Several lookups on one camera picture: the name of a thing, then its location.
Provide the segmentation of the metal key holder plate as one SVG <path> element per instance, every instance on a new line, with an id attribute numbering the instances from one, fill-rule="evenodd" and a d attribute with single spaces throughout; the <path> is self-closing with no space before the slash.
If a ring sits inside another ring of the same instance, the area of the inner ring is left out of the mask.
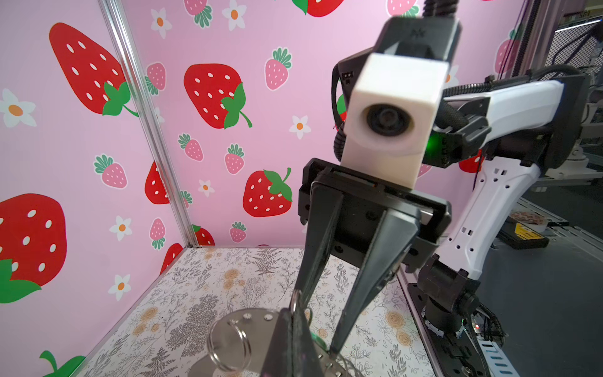
<path id="1" fill-rule="evenodd" d="M 222 319 L 244 319 L 243 325 L 251 341 L 251 364 L 243 372 L 223 372 L 207 356 L 201 358 L 190 368 L 189 376 L 260 376 L 271 337 L 276 326 L 279 312 L 271 309 L 252 308 L 232 312 Z M 361 376 L 352 362 L 342 356 L 331 356 L 315 344 L 323 376 Z"/>

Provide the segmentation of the green plastic key tag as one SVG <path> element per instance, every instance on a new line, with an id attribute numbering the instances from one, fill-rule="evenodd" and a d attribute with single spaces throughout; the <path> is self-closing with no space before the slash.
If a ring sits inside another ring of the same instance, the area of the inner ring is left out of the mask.
<path id="1" fill-rule="evenodd" d="M 317 344 L 320 347 L 320 349 L 322 349 L 325 352 L 328 352 L 328 346 L 327 346 L 326 342 L 317 333 L 312 332 L 311 336 L 312 336 L 312 340 L 315 342 L 315 344 Z"/>

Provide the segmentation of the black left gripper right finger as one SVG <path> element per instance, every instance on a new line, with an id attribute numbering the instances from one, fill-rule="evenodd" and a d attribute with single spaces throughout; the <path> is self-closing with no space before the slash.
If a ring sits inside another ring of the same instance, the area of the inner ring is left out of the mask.
<path id="1" fill-rule="evenodd" d="M 292 372 L 295 377 L 323 377 L 320 360 L 302 310 L 292 315 Z"/>

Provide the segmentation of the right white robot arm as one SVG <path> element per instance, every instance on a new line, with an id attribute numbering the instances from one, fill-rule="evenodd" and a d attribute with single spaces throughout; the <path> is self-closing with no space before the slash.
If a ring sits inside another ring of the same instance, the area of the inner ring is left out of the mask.
<path id="1" fill-rule="evenodd" d="M 443 102 L 424 162 L 446 168 L 473 160 L 477 183 L 459 224 L 445 243 L 449 224 L 440 199 L 374 179 L 323 160 L 303 173 L 298 213 L 318 226 L 306 238 L 296 288 L 309 300 L 331 254 L 365 275 L 349 296 L 331 341 L 339 355 L 360 313 L 404 265 L 419 279 L 411 297 L 430 343 L 449 350 L 469 342 L 463 326 L 484 313 L 476 290 L 491 242 L 519 197 L 545 171 L 562 165 L 576 141 L 586 102 L 587 77 L 556 64 L 510 79 L 454 86 L 445 97 L 465 96 L 459 108 Z"/>

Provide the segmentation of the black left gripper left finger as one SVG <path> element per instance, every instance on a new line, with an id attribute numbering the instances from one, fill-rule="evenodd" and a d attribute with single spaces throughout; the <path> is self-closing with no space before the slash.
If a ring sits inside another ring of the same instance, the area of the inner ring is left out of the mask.
<path id="1" fill-rule="evenodd" d="M 261 377 L 292 377 L 293 320 L 287 308 L 279 312 L 268 352 L 260 372 Z"/>

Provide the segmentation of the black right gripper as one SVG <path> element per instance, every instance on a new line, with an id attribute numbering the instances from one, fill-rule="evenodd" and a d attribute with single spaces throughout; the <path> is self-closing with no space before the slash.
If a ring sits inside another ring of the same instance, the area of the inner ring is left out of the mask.
<path id="1" fill-rule="evenodd" d="M 391 279 L 394 267 L 402 260 L 406 271 L 414 273 L 435 253 L 452 222 L 452 205 L 445 199 L 312 159 L 303 170 L 298 214 L 307 226 L 295 284 L 295 290 L 300 291 L 298 306 L 308 306 L 331 253 L 361 266 L 331 340 L 329 354 L 337 356 L 359 315 Z"/>

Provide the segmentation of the silver split keyring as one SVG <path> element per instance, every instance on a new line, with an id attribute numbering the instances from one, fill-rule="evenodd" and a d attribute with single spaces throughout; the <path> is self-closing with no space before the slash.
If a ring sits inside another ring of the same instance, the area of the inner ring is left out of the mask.
<path id="1" fill-rule="evenodd" d="M 292 292 L 291 301 L 289 305 L 289 310 L 292 315 L 300 312 L 303 317 L 306 319 L 307 325 L 312 324 L 313 312 L 312 309 L 302 304 L 302 292 L 299 289 L 295 289 Z"/>

